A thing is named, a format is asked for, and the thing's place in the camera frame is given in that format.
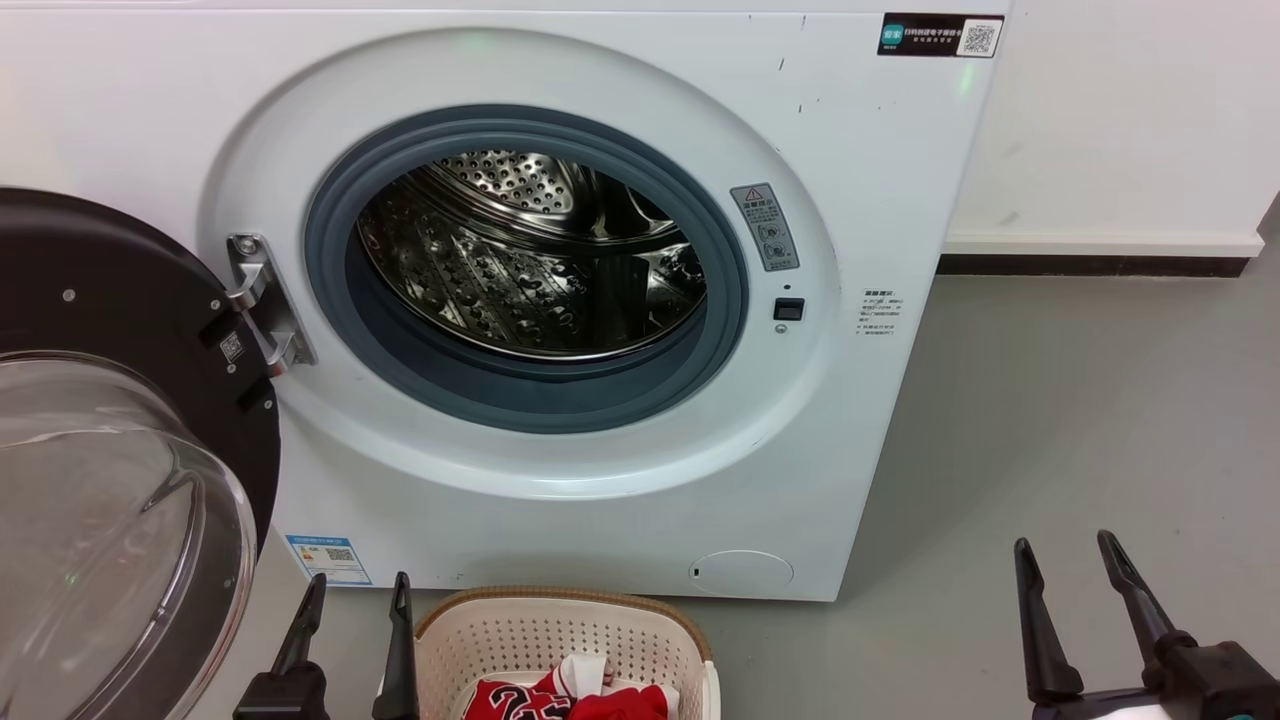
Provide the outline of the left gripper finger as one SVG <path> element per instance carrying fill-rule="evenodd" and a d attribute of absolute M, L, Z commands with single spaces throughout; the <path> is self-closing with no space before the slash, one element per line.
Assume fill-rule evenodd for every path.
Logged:
<path fill-rule="evenodd" d="M 390 642 L 372 719 L 420 719 L 411 582 L 398 573 L 390 601 Z"/>
<path fill-rule="evenodd" d="M 321 623 L 325 594 L 326 574 L 316 574 L 303 592 L 271 666 L 273 673 L 300 670 L 308 661 L 311 641 Z"/>

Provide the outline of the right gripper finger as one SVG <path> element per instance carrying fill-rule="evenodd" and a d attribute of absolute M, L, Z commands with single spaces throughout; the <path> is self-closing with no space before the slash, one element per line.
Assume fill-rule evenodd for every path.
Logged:
<path fill-rule="evenodd" d="M 1196 639 L 1175 626 L 1111 530 L 1098 532 L 1098 547 L 1111 587 L 1123 597 L 1146 666 L 1160 666 L 1174 648 L 1196 647 Z"/>
<path fill-rule="evenodd" d="M 1066 660 L 1044 602 L 1044 578 L 1030 542 L 1015 542 L 1018 611 L 1028 700 L 1034 705 L 1079 701 L 1080 673 Z"/>

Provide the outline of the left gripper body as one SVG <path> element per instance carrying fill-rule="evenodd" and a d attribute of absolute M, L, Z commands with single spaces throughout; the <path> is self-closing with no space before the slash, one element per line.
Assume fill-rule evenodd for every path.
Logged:
<path fill-rule="evenodd" d="M 233 710 L 233 719 L 329 719 L 326 678 L 320 667 L 259 673 Z"/>

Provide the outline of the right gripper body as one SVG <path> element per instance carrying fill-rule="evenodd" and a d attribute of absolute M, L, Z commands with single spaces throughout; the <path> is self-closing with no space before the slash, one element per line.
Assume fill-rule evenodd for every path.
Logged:
<path fill-rule="evenodd" d="M 1228 641 L 1174 648 L 1144 670 L 1138 688 L 1083 692 L 1079 701 L 1033 705 L 1033 719 L 1276 719 L 1277 678 Z"/>

